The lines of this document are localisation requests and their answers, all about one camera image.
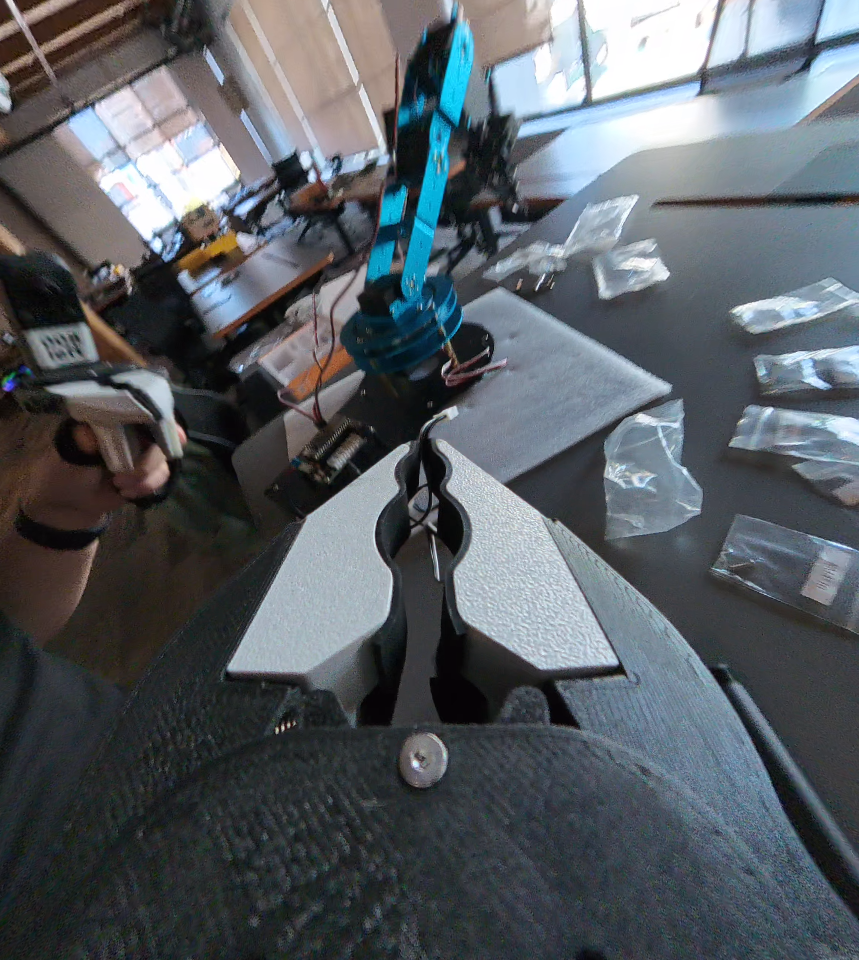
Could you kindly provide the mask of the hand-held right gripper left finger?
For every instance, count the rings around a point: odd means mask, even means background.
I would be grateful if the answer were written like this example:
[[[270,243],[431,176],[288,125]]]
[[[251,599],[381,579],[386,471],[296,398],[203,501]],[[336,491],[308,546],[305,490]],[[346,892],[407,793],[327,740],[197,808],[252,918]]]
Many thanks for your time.
[[[395,556],[410,535],[410,446],[386,454],[301,524],[227,664],[232,681],[331,693],[394,712],[408,625]]]

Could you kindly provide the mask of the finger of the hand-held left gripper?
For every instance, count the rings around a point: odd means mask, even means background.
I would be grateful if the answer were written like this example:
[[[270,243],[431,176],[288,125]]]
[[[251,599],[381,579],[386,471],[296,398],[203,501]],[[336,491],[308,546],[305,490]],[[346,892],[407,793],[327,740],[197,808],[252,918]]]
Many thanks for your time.
[[[167,460],[181,460],[185,441],[176,419],[176,407],[172,386],[167,378],[146,380],[147,409],[153,418],[153,436]]]
[[[146,367],[61,383],[66,412],[87,425],[154,425],[174,419],[169,378]]]

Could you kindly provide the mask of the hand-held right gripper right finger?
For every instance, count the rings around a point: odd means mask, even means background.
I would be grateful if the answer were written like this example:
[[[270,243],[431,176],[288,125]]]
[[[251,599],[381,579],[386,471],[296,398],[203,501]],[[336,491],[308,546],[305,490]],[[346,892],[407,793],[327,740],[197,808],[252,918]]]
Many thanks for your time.
[[[438,675],[478,690],[619,671],[619,657],[549,521],[442,439],[429,442],[443,567]]]

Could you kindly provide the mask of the blue toy robot arm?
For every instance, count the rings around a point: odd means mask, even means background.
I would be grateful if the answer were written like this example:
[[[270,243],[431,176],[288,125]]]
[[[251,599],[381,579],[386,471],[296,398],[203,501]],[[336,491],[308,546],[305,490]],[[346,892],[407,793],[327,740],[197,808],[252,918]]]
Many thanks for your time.
[[[451,276],[430,274],[433,244],[441,218],[468,223],[471,199],[491,188],[497,198],[517,200],[509,154],[516,138],[514,118],[493,114],[468,118],[464,105],[471,85],[475,43],[458,4],[438,21],[407,63],[392,119],[391,169],[382,188],[374,240],[357,307],[336,323],[342,291],[323,310],[322,295],[295,304],[294,319],[305,319],[286,346],[312,346],[313,367],[286,382],[279,402],[294,415],[307,414],[313,432],[288,440],[290,460],[266,487],[263,498],[289,519],[303,519],[378,462],[382,447],[373,428],[348,416],[336,417],[322,402],[324,391],[351,374],[403,385],[427,379],[424,394],[440,400],[502,366],[492,360],[492,335],[477,328],[482,349],[458,354],[463,308]]]

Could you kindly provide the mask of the person's left forearm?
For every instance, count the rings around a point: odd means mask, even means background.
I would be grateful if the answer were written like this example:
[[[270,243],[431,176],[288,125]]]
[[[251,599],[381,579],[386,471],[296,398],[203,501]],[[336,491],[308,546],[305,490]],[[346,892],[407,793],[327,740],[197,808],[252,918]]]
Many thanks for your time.
[[[49,642],[71,620],[86,592],[99,541],[54,549],[16,530],[0,538],[0,613],[38,642]]]

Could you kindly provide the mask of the dark grey desk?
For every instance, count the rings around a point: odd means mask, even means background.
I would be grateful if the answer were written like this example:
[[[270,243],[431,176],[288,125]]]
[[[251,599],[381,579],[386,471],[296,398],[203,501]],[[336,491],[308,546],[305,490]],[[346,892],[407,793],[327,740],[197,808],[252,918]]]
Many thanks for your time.
[[[858,76],[859,63],[834,62],[772,86],[645,94],[580,111],[567,126],[537,124],[550,138],[519,163],[519,194],[565,200],[640,152],[794,126]]]

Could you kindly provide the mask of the person's left hand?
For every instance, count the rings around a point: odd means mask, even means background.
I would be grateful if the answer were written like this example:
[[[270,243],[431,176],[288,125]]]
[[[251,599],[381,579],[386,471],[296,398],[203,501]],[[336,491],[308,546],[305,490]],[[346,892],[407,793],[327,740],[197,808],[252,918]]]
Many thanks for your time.
[[[69,462],[58,449],[47,451],[21,501],[21,509],[34,522],[66,531],[96,528],[125,506],[137,506],[167,491],[172,464],[148,436],[139,439],[133,469],[113,473],[103,462],[98,438],[89,426],[73,421],[63,435],[93,463]]]

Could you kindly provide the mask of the group of clear plastic bags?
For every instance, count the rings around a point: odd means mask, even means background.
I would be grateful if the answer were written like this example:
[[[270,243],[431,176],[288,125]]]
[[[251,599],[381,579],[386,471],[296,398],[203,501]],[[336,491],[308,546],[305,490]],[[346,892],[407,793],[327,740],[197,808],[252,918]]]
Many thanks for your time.
[[[588,330],[674,381],[605,440],[606,538],[704,511],[711,578],[859,638],[859,206],[667,199],[638,226],[484,272],[556,272]]]

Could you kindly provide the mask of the grey foam mat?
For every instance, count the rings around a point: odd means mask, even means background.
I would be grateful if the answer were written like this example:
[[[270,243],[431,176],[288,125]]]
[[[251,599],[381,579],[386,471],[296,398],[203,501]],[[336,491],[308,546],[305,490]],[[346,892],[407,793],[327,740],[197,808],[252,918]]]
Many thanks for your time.
[[[464,308],[459,356],[477,354],[482,335],[495,341],[495,361],[506,361],[454,398],[422,392],[428,379],[404,385],[351,373],[324,390],[321,401],[337,418],[371,426],[376,456],[416,438],[436,408],[458,415],[432,430],[497,481],[508,484],[630,414],[666,398],[673,387],[602,343],[534,304],[495,288]]]

